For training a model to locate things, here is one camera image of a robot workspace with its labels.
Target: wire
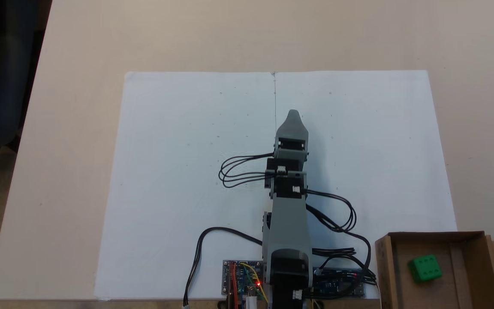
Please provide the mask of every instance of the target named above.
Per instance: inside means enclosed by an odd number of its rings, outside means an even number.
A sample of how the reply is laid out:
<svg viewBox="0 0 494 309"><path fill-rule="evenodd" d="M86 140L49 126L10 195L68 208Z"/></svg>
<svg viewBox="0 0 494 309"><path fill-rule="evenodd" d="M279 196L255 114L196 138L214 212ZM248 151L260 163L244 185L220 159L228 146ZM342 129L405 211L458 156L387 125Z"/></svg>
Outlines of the wire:
<svg viewBox="0 0 494 309"><path fill-rule="evenodd" d="M306 193L307 194L319 195L319 196L323 196L323 197L333 198L335 200L339 200L339 201L345 203L348 206L348 208L350 210L350 214L349 214L349 217L348 217L348 220L346 221L346 223L343 224L343 225L341 225L341 226L339 226L337 224L333 224L333 225L335 225L335 229L337 229L337 230L335 230L336 232L341 233L341 232L343 232L343 230L345 230L345 231L351 231L355 227L355 224L357 223L357 213L355 212L355 209L352 206L352 204L349 202L349 200L347 200L347 199L345 199L345 198L343 198L342 196L339 196L339 195L335 195L335 194L331 194L331 193L325 193L325 192L319 192L319 191L314 191L314 190L309 190L309 189L306 190ZM316 217L318 218L318 220L321 223L323 223L323 225L325 225L329 229L333 230L333 228L328 225L328 222L333 222L333 221L331 219L329 219L329 217L327 217L326 215L324 215L323 213L321 213L320 211L317 211L317 212L318 212L318 215L320 217L324 218L324 220L322 221L322 219L320 219L316 215Z"/></svg>
<svg viewBox="0 0 494 309"><path fill-rule="evenodd" d="M345 204L347 204L351 210L351 213L350 213L351 220L349 219L349 221L351 221L351 223L348 223L348 221L347 221L347 224L343 225L343 226L339 226L337 223L332 221L329 217L327 217L326 215L324 215L323 213L321 213L317 209L314 209L312 206L310 206L308 204L306 205L306 209L310 213L312 213L321 223L323 223L323 225L325 225L326 227L328 227L332 231L335 231L337 233L345 233L347 235L350 235L352 237L355 237L357 239L362 240L367 245L367 258L365 259L365 263L362 264L361 262L359 262L359 264L361 264L361 271L359 272L359 276L355 276L355 279L353 280L353 282L350 284L350 286L348 288L346 288L342 291L338 291L337 293L332 293L332 294L321 295L321 294L317 294L317 293L308 292L306 295L306 298L309 298L309 299L337 299L337 298L345 297L345 296L349 295L349 293L351 293L360 283L362 283L364 281L365 275L367 274L367 272L369 270L369 264L371 263L371 244L369 244L369 241L365 237L358 235L356 233L351 233L349 231L353 228L353 226L355 226L357 219L356 219L355 211L353 210L351 203L347 199L345 199L341 196L338 196L338 195L333 195L333 194L328 194L328 193L323 193L323 192L313 191L313 190L306 190L306 193L331 197L331 198L335 198L337 200L341 200L341 201L345 202ZM336 250L332 250L332 249L327 249L327 250L326 249L313 249L312 253L317 254L317 255L322 255L322 256L328 256L328 257L335 255L334 258L338 258L340 256L341 258L348 258L349 260L352 260L354 262L357 261L357 258L352 256L351 254L333 254L333 252L335 252L335 251Z"/></svg>
<svg viewBox="0 0 494 309"><path fill-rule="evenodd" d="M247 275L247 279L249 279L249 282L251 283L251 285L255 288L255 291L259 294L259 296L261 298L264 298L264 296L260 293L259 289L256 288L256 284L253 282L253 280L251 280L251 276L249 276L249 270L247 270L247 267L243 266L243 269L245 270L245 274Z"/></svg>
<svg viewBox="0 0 494 309"><path fill-rule="evenodd" d="M264 153L264 154L256 154L253 156L235 156L228 158L222 162L220 166L220 170L218 171L218 178L221 180L222 185L225 188L233 188L239 186L241 184L245 184L247 182L256 182L258 180L265 180L268 178L273 178L273 174L268 175L266 172L247 172L240 174L230 174L231 170L235 167L242 165L246 162L257 160L261 158L272 157L274 155L273 152Z"/></svg>
<svg viewBox="0 0 494 309"><path fill-rule="evenodd" d="M259 279L259 275L256 273L255 268L253 268L249 264L245 264L245 263L239 263L239 264L241 266L244 266L244 267L249 267L253 271L253 274L255 275L255 279L256 279L257 283L262 283L262 281L260 281L260 279ZM266 297L266 294L264 293L264 289L262 288L262 284L259 285L259 288L260 288L260 291L262 292L262 295L263 295L264 299L266 300L266 303L268 303L268 297Z"/></svg>
<svg viewBox="0 0 494 309"><path fill-rule="evenodd" d="M208 233L210 233L212 231L216 231L216 230L226 231L228 233L233 233L234 235L245 238L249 241L254 242L255 244L258 244L259 246L262 246L262 241L256 239L255 237L252 237L252 236L249 236L245 233L242 233L240 231L231 229L229 227L210 227L210 228L206 229L205 231L203 231L202 234L199 235L198 245L196 246L196 253L194 254L194 262L192 264L192 269L190 270L190 275L188 276L188 280L186 281L186 288L184 289L184 298L182 299L182 303L183 303L182 305L183 306L188 305L188 290L190 289L190 284L192 283L192 280L194 279L194 275L196 274L196 270L198 268L199 262L200 262L201 257L202 257L203 239L205 238L205 236Z"/></svg>
<svg viewBox="0 0 494 309"><path fill-rule="evenodd" d="M235 272L236 272L236 265L235 265L235 262L232 263L230 265L230 270L232 272L232 286L233 286L233 289L234 289L234 309L238 309L238 282L237 282L237 278L235 277Z"/></svg>

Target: cardboard box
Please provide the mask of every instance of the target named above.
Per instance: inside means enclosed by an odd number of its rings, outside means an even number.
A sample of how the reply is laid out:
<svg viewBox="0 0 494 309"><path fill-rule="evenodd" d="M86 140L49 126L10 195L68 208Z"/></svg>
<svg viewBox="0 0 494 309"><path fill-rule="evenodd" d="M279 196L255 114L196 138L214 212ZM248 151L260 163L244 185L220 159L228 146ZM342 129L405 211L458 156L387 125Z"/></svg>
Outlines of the cardboard box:
<svg viewBox="0 0 494 309"><path fill-rule="evenodd" d="M383 309L494 309L494 241L483 231L388 233L375 244ZM407 264L428 254L443 276L417 284Z"/></svg>

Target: green die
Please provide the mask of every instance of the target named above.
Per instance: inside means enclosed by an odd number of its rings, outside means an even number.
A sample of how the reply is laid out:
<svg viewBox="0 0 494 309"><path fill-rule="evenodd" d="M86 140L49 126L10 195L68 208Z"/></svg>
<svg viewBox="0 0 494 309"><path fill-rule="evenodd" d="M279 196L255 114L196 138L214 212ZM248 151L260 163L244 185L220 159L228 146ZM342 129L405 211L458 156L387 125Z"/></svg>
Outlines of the green die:
<svg viewBox="0 0 494 309"><path fill-rule="evenodd" d="M409 270L416 283L441 277L441 268L437 263L436 256L433 254L412 260L409 262Z"/></svg>

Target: black cable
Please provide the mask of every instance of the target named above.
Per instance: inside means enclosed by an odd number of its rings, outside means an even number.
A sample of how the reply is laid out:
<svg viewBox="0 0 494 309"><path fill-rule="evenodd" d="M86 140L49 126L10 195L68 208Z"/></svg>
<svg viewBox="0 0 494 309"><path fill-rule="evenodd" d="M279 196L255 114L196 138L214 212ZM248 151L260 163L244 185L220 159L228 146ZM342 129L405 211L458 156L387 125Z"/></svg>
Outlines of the black cable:
<svg viewBox="0 0 494 309"><path fill-rule="evenodd" d="M187 306L188 305L188 289L190 288L190 284L192 283L192 280L194 279L194 275L196 274L196 269L198 268L198 264L201 260L202 257L202 243L203 239L205 236L212 232L212 231L227 231L228 233L233 233L239 237L245 238L249 241L254 242L255 244L258 244L259 246L262 246L262 241L256 239L255 237L249 236L245 233L242 233L240 231L231 229L229 227L210 227L206 229L205 231L202 232L202 234L198 238L198 245L196 246L196 254L194 254L194 263L192 264L192 270L190 270L190 275L188 276L188 280L186 281L186 289L184 290L184 298L182 299L182 305Z"/></svg>
<svg viewBox="0 0 494 309"><path fill-rule="evenodd" d="M306 209L310 213L312 213L321 223L323 223L327 228L331 229L332 231L335 231L337 233L345 233L347 235L350 235L352 237L355 237L357 239L362 240L367 245L367 258L365 259L365 263L362 264L362 268L361 268L361 271L359 272L359 276L351 283L351 285L348 288L346 288L342 291L339 291L337 293L333 293L331 295L318 295L317 293L312 293L310 291L306 291L306 296L305 296L305 298L308 298L308 299L322 299L322 300L337 299L337 298L345 297L345 296L349 295L363 281L363 278L366 276L367 271L369 270L369 264L371 263L371 244L369 244L369 241L365 237L358 235L356 233L350 232L350 230L353 229L353 226L355 226L355 223L357 222L357 217L355 215L355 211L353 210L352 204L347 199L345 199L341 196L338 196L338 195L333 195L333 194L328 194L328 193L323 193L323 192L313 191L313 190L306 190L306 193L335 198L335 199L341 200L345 204L347 204L351 210L350 217L352 218L351 223L353 223L353 224L350 224L347 221L347 225L343 225L343 226L339 226L337 223L332 221L329 217L327 217L326 215L321 213L321 211L318 211L317 209L313 208L312 206L310 206L308 204L306 205Z"/></svg>
<svg viewBox="0 0 494 309"><path fill-rule="evenodd" d="M345 198L343 198L342 196L339 196L339 195L335 195L335 194L331 194L331 193L325 193L325 192L319 192L319 191L310 190L310 189L306 190L305 192L307 194L314 194L314 195L319 195L319 196L323 196L323 197L333 198L335 200L339 200L339 201L345 203L348 206L348 208L350 210L350 214L349 214L348 220L342 226L338 226L338 225L335 224L336 227L338 229L340 229L340 230L336 230L337 233L341 233L343 230L350 231L350 230L352 230L355 227L355 224L357 223L357 213L355 212L355 209L352 206L352 204L349 202L349 200L347 200L347 199L345 199ZM326 215L324 215L321 212L319 212L319 216L321 216L322 218L324 218L325 221L331 221L331 219L329 219L329 217L327 217ZM321 223L323 223L329 229L332 229L331 227L329 227L329 225L327 225L324 221L322 221L317 215L316 215L316 217L319 219L319 221Z"/></svg>
<svg viewBox="0 0 494 309"><path fill-rule="evenodd" d="M247 182L256 182L258 180L265 180L268 178L272 178L273 175L267 175L265 172L247 172L240 174L230 174L231 170L235 167L242 165L246 162L257 160L261 158L272 157L274 155L273 152L256 154L253 156L235 156L228 158L222 162L220 166L220 170L218 171L218 178L221 180L222 185L225 188L233 188L239 186L241 184L245 184Z"/></svg>

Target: table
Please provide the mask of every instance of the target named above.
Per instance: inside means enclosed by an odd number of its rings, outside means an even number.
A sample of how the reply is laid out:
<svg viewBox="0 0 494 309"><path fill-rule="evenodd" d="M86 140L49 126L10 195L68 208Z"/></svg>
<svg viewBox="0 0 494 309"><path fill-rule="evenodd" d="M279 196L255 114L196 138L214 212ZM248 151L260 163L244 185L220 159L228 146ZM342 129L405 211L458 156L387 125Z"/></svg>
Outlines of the table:
<svg viewBox="0 0 494 309"><path fill-rule="evenodd" d="M94 297L124 74L429 72L459 230L494 237L494 0L53 0L0 299Z"/></svg>

